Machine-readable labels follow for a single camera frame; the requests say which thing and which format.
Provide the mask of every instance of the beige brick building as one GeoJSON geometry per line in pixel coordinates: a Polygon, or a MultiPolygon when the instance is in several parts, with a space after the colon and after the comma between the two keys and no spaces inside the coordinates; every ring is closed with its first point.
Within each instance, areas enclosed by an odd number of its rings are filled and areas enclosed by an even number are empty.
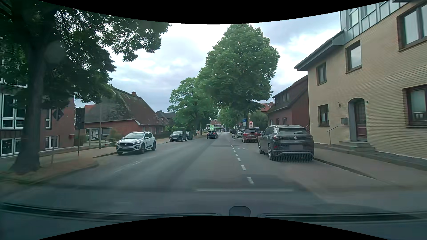
{"type": "Polygon", "coordinates": [[[406,2],[341,11],[340,33],[295,67],[316,143],[427,158],[427,1],[406,2]]]}

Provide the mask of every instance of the cyclist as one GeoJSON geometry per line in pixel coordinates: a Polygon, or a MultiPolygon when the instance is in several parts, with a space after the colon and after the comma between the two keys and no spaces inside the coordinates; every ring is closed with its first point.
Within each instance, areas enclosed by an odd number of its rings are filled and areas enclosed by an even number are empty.
{"type": "Polygon", "coordinates": [[[233,141],[236,139],[236,129],[232,129],[231,130],[231,135],[232,135],[232,137],[233,137],[233,141]]]}

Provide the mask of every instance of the wooden door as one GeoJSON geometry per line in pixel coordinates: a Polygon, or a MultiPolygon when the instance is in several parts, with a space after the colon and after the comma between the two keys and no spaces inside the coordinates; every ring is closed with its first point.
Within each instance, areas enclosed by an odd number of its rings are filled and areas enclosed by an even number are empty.
{"type": "Polygon", "coordinates": [[[366,113],[365,100],[359,100],[354,103],[354,112],[356,116],[356,136],[358,141],[367,142],[368,135],[366,131],[366,113]]]}

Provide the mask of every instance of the sky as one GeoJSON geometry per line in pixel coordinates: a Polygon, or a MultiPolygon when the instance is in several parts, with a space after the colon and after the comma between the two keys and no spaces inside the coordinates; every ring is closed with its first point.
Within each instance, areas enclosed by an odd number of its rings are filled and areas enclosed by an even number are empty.
{"type": "MultiPolygon", "coordinates": [[[[162,35],[159,50],[155,53],[139,50],[133,62],[123,62],[123,55],[117,56],[110,51],[117,67],[116,72],[110,73],[113,79],[110,83],[129,93],[135,91],[154,111],[166,112],[171,91],[180,81],[197,76],[208,52],[229,26],[173,23],[162,35]]],[[[272,96],[304,77],[307,72],[298,72],[294,67],[340,31],[339,12],[252,23],[252,26],[260,27],[280,54],[275,77],[271,80],[272,96]]],[[[85,106],[79,100],[75,100],[75,104],[85,106]]]]}

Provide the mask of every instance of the arched doorway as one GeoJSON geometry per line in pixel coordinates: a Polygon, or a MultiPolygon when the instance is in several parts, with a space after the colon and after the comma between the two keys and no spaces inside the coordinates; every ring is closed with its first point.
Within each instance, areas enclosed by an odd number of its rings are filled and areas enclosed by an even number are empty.
{"type": "Polygon", "coordinates": [[[367,142],[365,100],[363,98],[353,98],[348,102],[348,120],[350,140],[367,142]]]}

